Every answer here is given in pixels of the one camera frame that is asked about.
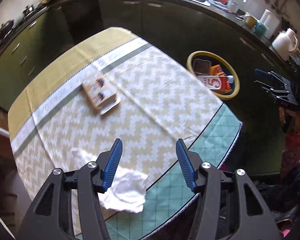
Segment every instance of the yellow mug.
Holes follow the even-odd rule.
[[[243,19],[244,19],[245,24],[248,25],[250,28],[252,28],[258,21],[255,17],[253,17],[252,15],[250,15],[248,13],[246,13],[243,16]]]

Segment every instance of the person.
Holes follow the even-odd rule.
[[[287,131],[285,148],[282,153],[280,178],[281,180],[291,171],[300,165],[300,112],[290,111],[279,107],[280,121],[285,123],[285,114],[295,118],[294,126]]]

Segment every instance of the black countertop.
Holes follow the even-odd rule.
[[[48,3],[46,7],[40,9],[37,11],[32,17],[30,17],[28,20],[26,20],[21,26],[16,28],[16,30],[13,30],[13,34],[6,37],[3,42],[4,46],[2,46],[2,49],[0,50],[0,55],[2,52],[6,49],[6,47],[11,43],[11,41],[31,22],[33,22],[37,17],[39,17],[41,14],[46,12],[49,7],[53,6],[61,6],[65,3],[70,3],[75,0],[53,0],[51,3]],[[283,61],[280,56],[274,51],[274,49],[271,47],[271,42],[262,36],[261,38],[256,36],[253,32],[253,29],[248,27],[243,21],[236,19],[236,15],[233,13],[226,12],[224,10],[221,10],[215,6],[206,7],[202,5],[200,2],[195,2],[192,0],[163,0],[167,2],[172,2],[175,4],[183,5],[192,9],[195,9],[197,11],[201,11],[213,18],[216,18],[225,24],[233,27],[236,31],[239,33],[242,33],[245,35],[249,40],[251,40],[253,43],[255,43],[260,49],[262,49],[266,54],[268,54],[277,64],[279,64],[286,72],[289,72],[289,65],[288,62]]]

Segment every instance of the white cloth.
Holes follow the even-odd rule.
[[[71,153],[78,167],[95,161],[96,155],[81,148],[72,148]],[[118,166],[112,185],[104,193],[98,193],[100,205],[106,209],[139,213],[146,201],[145,181],[148,175]]]

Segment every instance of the tablecloth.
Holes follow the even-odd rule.
[[[98,72],[117,88],[121,98],[104,116],[94,111],[80,86]],[[184,187],[176,165],[177,139],[182,138],[198,153],[208,149],[208,154],[204,151],[201,156],[218,166],[229,154],[241,127],[227,106],[186,69],[121,28],[90,37],[45,68],[13,103],[8,123],[18,171],[31,199],[54,168],[65,172],[81,168],[80,156],[70,154],[72,147],[97,156],[109,150],[115,138],[123,141],[119,165],[149,175],[144,212],[151,210],[155,219],[150,214],[144,219],[144,212],[128,214],[127,226],[126,217],[120,218],[127,214],[112,216],[114,212],[102,210],[113,239],[141,238],[193,196]],[[159,188],[169,190],[171,197],[158,194]],[[81,231],[76,198],[74,191],[75,234]],[[168,211],[156,208],[162,198],[169,199],[165,204]],[[131,217],[138,218],[135,224],[130,223]],[[131,235],[130,227],[138,228],[139,233]]]

